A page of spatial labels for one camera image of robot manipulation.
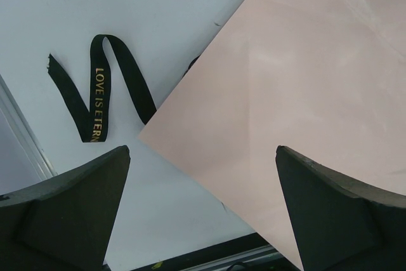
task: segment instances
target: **pink paper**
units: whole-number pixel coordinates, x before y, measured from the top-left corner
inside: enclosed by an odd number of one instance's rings
[[[140,138],[303,269],[276,148],[406,195],[405,18],[404,0],[245,0]]]

